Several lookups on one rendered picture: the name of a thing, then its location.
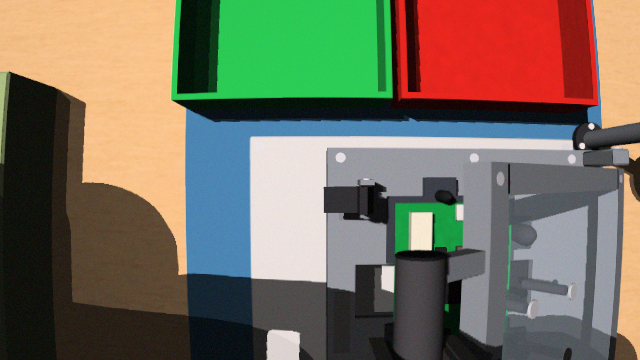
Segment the green open-top bin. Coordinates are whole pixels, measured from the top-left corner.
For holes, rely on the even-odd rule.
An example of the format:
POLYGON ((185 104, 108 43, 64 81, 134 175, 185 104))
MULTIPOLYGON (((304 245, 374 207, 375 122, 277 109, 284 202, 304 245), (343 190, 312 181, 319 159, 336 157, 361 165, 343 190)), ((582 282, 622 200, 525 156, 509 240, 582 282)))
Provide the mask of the green open-top bin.
POLYGON ((188 110, 392 98, 390 0, 176 0, 171 100, 188 110))

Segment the red bin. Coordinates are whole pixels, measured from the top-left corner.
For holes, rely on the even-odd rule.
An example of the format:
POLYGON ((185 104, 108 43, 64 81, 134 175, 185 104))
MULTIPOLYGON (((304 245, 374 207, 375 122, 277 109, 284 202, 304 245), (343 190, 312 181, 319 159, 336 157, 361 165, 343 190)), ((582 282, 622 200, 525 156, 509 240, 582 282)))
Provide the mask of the red bin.
POLYGON ((390 10, 391 109, 598 105, 591 0, 390 0, 390 10))

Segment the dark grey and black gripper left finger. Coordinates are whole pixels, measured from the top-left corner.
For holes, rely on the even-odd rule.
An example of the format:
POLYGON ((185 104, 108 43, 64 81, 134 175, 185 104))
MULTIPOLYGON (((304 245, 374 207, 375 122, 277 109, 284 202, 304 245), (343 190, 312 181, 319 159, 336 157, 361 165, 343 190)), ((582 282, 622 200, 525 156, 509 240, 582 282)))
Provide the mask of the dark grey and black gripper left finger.
POLYGON ((390 341, 383 337, 368 338, 367 360, 398 360, 390 341))

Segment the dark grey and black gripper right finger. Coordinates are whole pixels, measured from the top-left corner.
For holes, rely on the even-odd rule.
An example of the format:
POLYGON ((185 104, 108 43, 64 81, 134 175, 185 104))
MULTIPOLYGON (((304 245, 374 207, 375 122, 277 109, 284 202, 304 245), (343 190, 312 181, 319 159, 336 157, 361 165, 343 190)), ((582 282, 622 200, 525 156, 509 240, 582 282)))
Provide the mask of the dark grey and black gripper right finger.
POLYGON ((455 334, 444 335, 442 360, 478 360, 455 334))

